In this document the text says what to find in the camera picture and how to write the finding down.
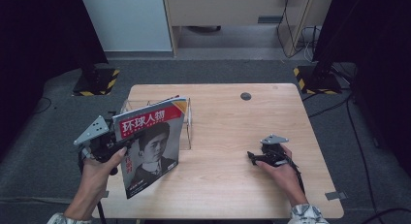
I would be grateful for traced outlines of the person's left hand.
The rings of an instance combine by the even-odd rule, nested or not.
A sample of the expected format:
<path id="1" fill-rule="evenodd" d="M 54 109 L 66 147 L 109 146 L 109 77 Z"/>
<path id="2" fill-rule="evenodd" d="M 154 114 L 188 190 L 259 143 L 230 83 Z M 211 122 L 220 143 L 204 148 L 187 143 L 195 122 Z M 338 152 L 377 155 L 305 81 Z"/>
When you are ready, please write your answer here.
<path id="1" fill-rule="evenodd" d="M 121 163 L 126 151 L 126 147 L 119 149 L 105 163 L 90 158 L 84 159 L 80 188 L 93 193 L 105 192 L 111 171 Z"/>

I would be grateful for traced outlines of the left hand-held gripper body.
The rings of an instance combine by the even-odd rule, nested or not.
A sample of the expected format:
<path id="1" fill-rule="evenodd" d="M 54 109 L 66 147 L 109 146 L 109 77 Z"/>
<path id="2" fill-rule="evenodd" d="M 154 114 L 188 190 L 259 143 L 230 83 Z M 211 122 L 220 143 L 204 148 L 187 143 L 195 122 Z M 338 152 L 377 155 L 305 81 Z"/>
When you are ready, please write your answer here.
<path id="1" fill-rule="evenodd" d="M 130 155 L 133 138 L 122 137 L 120 121 L 126 114 L 116 114 L 111 119 L 99 115 L 75 140 L 74 145 L 86 158 L 105 163 L 121 148 L 126 147 L 126 156 Z"/>

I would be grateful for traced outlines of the clear acrylic magazine rack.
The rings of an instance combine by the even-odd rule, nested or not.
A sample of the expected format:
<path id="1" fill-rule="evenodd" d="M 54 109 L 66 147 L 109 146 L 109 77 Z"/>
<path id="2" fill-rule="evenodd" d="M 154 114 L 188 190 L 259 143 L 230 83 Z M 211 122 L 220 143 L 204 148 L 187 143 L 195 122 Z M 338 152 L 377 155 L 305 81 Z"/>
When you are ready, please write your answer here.
<path id="1" fill-rule="evenodd" d="M 121 115 L 129 113 L 129 117 L 124 117 L 121 123 L 136 120 L 135 125 L 121 127 L 120 134 L 127 137 L 131 133 L 149 127 L 160 121 L 167 121 L 181 118 L 180 150 L 191 149 L 191 129 L 192 129 L 192 110 L 191 99 L 173 96 L 162 101 L 159 100 L 126 100 L 121 109 Z"/>

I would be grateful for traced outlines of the white cabinet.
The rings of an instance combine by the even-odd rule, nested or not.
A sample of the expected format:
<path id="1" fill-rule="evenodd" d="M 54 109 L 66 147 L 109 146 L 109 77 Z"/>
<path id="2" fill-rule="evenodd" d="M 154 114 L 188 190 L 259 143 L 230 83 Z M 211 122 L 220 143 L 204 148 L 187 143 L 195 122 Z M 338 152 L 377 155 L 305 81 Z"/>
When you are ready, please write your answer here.
<path id="1" fill-rule="evenodd" d="M 82 0 L 104 51 L 171 51 L 164 0 Z"/>

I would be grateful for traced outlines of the grey tape piece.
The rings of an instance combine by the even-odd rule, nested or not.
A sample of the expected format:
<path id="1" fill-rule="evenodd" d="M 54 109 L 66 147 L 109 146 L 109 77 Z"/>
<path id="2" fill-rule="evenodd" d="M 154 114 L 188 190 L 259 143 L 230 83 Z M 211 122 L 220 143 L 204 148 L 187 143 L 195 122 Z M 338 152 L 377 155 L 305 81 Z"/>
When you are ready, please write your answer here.
<path id="1" fill-rule="evenodd" d="M 344 200 L 344 199 L 347 198 L 347 195 L 346 195 L 345 192 L 338 192 L 338 191 L 326 193 L 325 196 L 326 196 L 328 201 L 331 201 L 331 200 Z"/>

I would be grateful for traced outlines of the person's right hand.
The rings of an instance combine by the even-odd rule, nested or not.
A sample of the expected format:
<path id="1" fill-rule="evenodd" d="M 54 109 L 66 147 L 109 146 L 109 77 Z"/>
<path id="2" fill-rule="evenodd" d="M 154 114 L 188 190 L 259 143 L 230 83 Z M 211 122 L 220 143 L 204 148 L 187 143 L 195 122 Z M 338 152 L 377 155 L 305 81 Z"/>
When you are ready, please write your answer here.
<path id="1" fill-rule="evenodd" d="M 303 193 L 300 188 L 297 174 L 289 164 L 284 164 L 279 167 L 269 165 L 259 168 L 273 178 L 275 183 L 282 189 L 288 200 L 290 195 Z"/>

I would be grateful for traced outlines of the black curtain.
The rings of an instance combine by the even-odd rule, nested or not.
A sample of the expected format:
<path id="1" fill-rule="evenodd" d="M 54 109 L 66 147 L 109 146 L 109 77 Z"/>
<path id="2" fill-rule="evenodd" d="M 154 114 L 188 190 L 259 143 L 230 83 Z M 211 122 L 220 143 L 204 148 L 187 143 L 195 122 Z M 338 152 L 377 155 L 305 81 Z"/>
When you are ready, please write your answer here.
<path id="1" fill-rule="evenodd" d="M 411 174 L 411 0 L 332 0 L 314 59 L 357 66 L 353 89 L 378 143 Z"/>
<path id="2" fill-rule="evenodd" d="M 0 0 L 0 157 L 47 80 L 106 61 L 82 0 Z"/>

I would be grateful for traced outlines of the striped black stand base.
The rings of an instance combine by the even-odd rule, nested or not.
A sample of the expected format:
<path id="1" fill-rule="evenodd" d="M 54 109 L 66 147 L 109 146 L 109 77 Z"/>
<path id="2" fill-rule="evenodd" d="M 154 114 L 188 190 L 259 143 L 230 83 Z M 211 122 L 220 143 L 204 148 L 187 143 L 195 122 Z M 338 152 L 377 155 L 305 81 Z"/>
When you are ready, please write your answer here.
<path id="1" fill-rule="evenodd" d="M 119 75 L 119 70 L 96 68 L 94 65 L 81 69 L 73 94 L 75 96 L 108 95 Z"/>
<path id="2" fill-rule="evenodd" d="M 296 67 L 293 72 L 300 91 L 303 94 L 339 94 L 342 89 L 331 68 L 330 63 L 323 62 Z"/>

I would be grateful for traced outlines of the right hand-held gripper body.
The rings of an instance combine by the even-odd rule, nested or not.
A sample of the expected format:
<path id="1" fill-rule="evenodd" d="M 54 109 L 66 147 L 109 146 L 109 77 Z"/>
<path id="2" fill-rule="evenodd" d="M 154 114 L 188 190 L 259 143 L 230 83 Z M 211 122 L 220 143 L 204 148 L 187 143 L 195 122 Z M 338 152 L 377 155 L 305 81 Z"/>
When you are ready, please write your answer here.
<path id="1" fill-rule="evenodd" d="M 281 144 L 287 142 L 287 138 L 278 137 L 274 134 L 270 134 L 260 140 L 263 154 L 259 156 L 258 161 L 263 161 L 273 167 L 279 167 L 286 164 L 288 162 L 287 154 Z"/>

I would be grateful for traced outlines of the magazine with portrait cover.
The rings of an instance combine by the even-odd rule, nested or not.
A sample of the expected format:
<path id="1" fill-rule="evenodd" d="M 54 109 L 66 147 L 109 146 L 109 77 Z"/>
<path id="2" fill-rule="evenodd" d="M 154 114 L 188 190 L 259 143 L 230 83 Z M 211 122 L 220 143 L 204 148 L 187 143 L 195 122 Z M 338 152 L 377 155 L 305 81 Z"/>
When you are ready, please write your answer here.
<path id="1" fill-rule="evenodd" d="M 121 127 L 135 124 L 136 120 L 127 123 L 120 121 L 120 131 Z M 142 192 L 178 164 L 180 133 L 181 118 L 176 118 L 154 123 L 127 136 L 142 136 L 131 147 L 130 155 L 125 155 L 121 162 L 127 199 Z"/>

